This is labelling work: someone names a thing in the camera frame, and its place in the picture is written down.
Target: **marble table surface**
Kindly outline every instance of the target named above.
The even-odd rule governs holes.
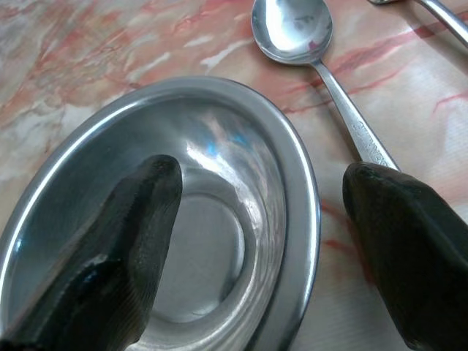
[[[468,51],[421,6],[326,0],[324,58],[401,169],[468,220]],[[465,21],[466,0],[445,0]],[[320,265],[293,350],[407,350],[349,232],[341,177],[356,160],[321,80],[256,47],[252,0],[0,0],[0,229],[51,151],[103,105],[182,75],[245,83],[306,144],[322,198]]]

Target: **metal bowl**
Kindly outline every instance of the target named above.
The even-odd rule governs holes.
[[[178,78],[100,110],[53,153],[0,239],[0,321],[24,306],[71,234],[152,154],[184,193],[148,327],[131,350],[275,350],[312,289],[319,206],[291,124],[253,90]]]

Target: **spoon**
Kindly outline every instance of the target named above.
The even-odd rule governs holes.
[[[369,0],[372,4],[381,5],[398,0]],[[415,0],[428,9],[432,15],[445,24],[460,42],[468,48],[468,26],[444,4],[437,0]]]
[[[322,63],[333,31],[330,11],[323,0],[255,0],[252,31],[261,51],[270,59],[317,70],[363,161],[398,170],[350,97]]]

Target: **spoon handle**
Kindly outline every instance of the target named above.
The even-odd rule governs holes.
[[[330,92],[361,159],[365,162],[399,170],[390,154],[385,150],[383,144],[328,68],[321,61],[313,62],[311,65],[317,70]]]
[[[416,0],[428,9],[432,15],[445,24],[455,37],[468,48],[468,26],[444,4],[437,0]]]

